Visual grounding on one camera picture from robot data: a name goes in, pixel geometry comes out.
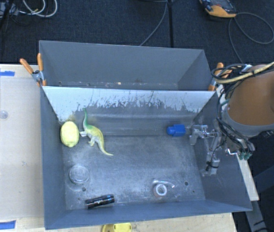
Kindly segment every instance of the black carpet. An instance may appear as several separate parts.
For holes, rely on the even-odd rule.
[[[26,0],[41,8],[41,0]],[[198,0],[57,0],[50,18],[19,14],[8,16],[0,31],[0,63],[19,64],[25,58],[37,64],[38,42],[54,40],[95,44],[204,49],[209,66],[218,62],[251,65],[274,61],[274,0],[230,0],[235,19],[213,20]],[[47,0],[48,11],[54,3]],[[22,11],[21,0],[15,4]],[[253,177],[274,165],[274,136],[253,139],[256,152],[249,159]],[[269,231],[274,231],[274,186],[260,194],[260,208]],[[234,214],[238,231],[250,231],[245,214]]]

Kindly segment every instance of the wire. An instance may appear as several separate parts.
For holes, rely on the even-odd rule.
[[[222,78],[220,76],[217,76],[214,74],[215,71],[217,70],[223,70],[220,74],[224,74],[226,72],[226,70],[230,70],[230,69],[235,69],[235,67],[237,68],[237,66],[235,65],[229,65],[226,68],[217,68],[211,71],[212,76],[214,77],[214,79],[216,80],[216,83],[218,84],[228,84],[228,83],[233,83],[233,82],[237,82],[239,80],[242,79],[246,79],[248,77],[253,77],[253,76],[257,76],[259,74],[264,74],[265,71],[267,71],[268,69],[270,69],[271,67],[274,67],[274,62],[266,64],[265,66],[258,68],[256,70],[250,71],[250,72],[243,72],[241,75],[237,76],[237,77],[233,77],[233,78]]]
[[[143,46],[151,37],[152,35],[157,31],[157,29],[160,27],[160,25],[163,22],[163,19],[165,18],[166,15],[166,11],[167,11],[167,5],[168,5],[168,0],[142,0],[142,1],[148,1],[148,2],[164,2],[165,3],[165,8],[164,8],[164,12],[162,15],[161,20],[159,21],[159,23],[157,24],[157,26],[155,27],[155,29],[152,31],[152,33],[139,45],[139,46]]]
[[[41,13],[44,9],[45,9],[45,7],[46,7],[46,1],[45,0],[42,0],[42,2],[43,2],[43,7],[42,7],[42,9],[41,10],[39,10],[39,11],[34,11],[34,10],[32,10],[28,5],[27,5],[27,3],[25,2],[25,0],[22,0],[22,2],[23,2],[23,4],[25,5],[25,7],[30,11],[30,13],[27,13],[27,12],[24,12],[24,11],[19,11],[20,13],[23,13],[23,14],[27,14],[27,15],[37,15],[37,14],[39,14],[39,13]]]
[[[53,15],[55,15],[55,13],[57,12],[58,10],[58,3],[57,3],[57,0],[53,0],[54,1],[54,4],[55,4],[55,8],[54,8],[54,11],[50,14],[41,14],[45,8],[46,8],[46,1],[45,0],[42,0],[43,2],[43,7],[41,10],[37,11],[38,9],[36,10],[33,10],[31,9],[28,4],[25,2],[25,0],[22,0],[23,4],[25,5],[25,7],[30,11],[30,13],[27,13],[27,12],[24,12],[24,11],[19,11],[20,13],[23,13],[23,14],[26,14],[26,15],[36,15],[36,16],[40,16],[40,17],[44,17],[44,18],[47,18],[47,17],[51,17]]]
[[[239,23],[238,23],[238,21],[237,21],[237,19],[236,19],[236,17],[238,17],[239,15],[252,15],[252,16],[255,16],[255,17],[261,19],[262,21],[264,21],[264,22],[268,25],[268,27],[271,29],[271,31],[272,31],[272,39],[271,39],[270,41],[268,41],[268,42],[261,42],[261,41],[254,40],[252,37],[250,37],[250,36],[249,36],[249,35],[240,27],[240,25],[239,25]],[[232,37],[231,37],[231,34],[230,34],[230,25],[231,25],[231,22],[232,22],[232,21],[233,21],[233,19],[230,19],[230,20],[229,20],[229,23],[228,23],[228,36],[229,36],[229,41],[230,41],[230,43],[231,43],[231,45],[232,45],[232,47],[233,47],[233,50],[234,50],[235,54],[237,55],[238,59],[240,60],[241,63],[243,63],[242,59],[240,58],[239,54],[238,54],[237,51],[236,51],[236,48],[235,48],[235,46],[234,46],[234,43],[233,43],[233,41],[232,41]],[[260,16],[258,16],[258,15],[256,15],[256,14],[253,14],[253,13],[242,12],[242,13],[237,13],[237,15],[234,17],[234,21],[235,21],[236,25],[238,26],[238,28],[240,29],[240,31],[241,31],[247,38],[249,38],[250,40],[252,40],[253,42],[258,43],[258,44],[270,44],[271,42],[274,41],[274,30],[273,30],[272,26],[271,26],[265,19],[263,19],[262,17],[260,17]]]
[[[166,14],[166,11],[167,11],[167,1],[165,3],[165,9],[164,9],[164,13],[162,15],[162,18],[160,20],[160,22],[157,24],[156,28],[152,31],[152,33],[139,45],[139,46],[142,46],[143,44],[145,44],[150,38],[151,36],[157,31],[157,29],[160,27],[160,25],[162,24],[162,21],[165,17],[165,14]]]

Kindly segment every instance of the yellow lemon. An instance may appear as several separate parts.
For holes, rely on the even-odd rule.
[[[67,121],[61,126],[61,141],[70,148],[79,142],[79,130],[74,122]]]

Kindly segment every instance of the gray metal bin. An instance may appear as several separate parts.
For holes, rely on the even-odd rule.
[[[218,97],[207,91],[203,50],[40,41],[39,51],[48,84],[40,90],[47,230],[252,210],[236,156],[217,152],[217,174],[203,176],[206,140],[190,145],[188,134],[166,132],[213,126]],[[83,130],[83,108],[113,156],[88,138],[61,143],[68,119]],[[84,183],[69,178],[74,166],[86,169]],[[161,182],[167,194],[157,197]],[[115,202],[86,208],[86,199],[106,194]]]

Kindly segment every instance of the plastic dinosaur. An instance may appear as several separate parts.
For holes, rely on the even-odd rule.
[[[88,142],[91,146],[94,146],[95,143],[98,144],[99,149],[108,156],[113,156],[112,154],[105,151],[104,148],[104,136],[97,127],[88,124],[88,115],[85,108],[84,111],[84,119],[83,119],[83,130],[80,132],[82,137],[88,136],[91,140]]]

